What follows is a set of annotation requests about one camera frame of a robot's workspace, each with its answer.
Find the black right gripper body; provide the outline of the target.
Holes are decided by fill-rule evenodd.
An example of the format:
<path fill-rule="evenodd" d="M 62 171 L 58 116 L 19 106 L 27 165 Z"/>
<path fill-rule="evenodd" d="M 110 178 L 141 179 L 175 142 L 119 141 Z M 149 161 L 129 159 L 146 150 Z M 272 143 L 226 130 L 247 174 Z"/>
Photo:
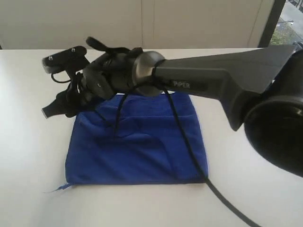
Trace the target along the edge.
<path fill-rule="evenodd" d="M 70 57 L 66 72 L 71 81 L 66 91 L 67 116 L 93 110 L 97 104 L 127 93 L 135 86 L 132 69 L 136 53 L 105 53 L 89 62 L 83 55 Z"/>

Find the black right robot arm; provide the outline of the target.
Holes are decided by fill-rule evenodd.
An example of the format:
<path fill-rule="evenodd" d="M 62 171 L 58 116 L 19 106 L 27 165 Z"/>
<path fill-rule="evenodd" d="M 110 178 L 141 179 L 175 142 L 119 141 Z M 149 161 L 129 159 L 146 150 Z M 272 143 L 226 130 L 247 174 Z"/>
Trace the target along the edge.
<path fill-rule="evenodd" d="M 218 100 L 230 127 L 244 127 L 252 147 L 273 165 L 303 175 L 303 51 L 274 45 L 246 52 L 166 59 L 137 47 L 108 47 L 94 61 L 75 46 L 42 59 L 46 73 L 66 72 L 68 87 L 42 109 L 73 117 L 117 93 L 156 96 L 165 90 Z"/>

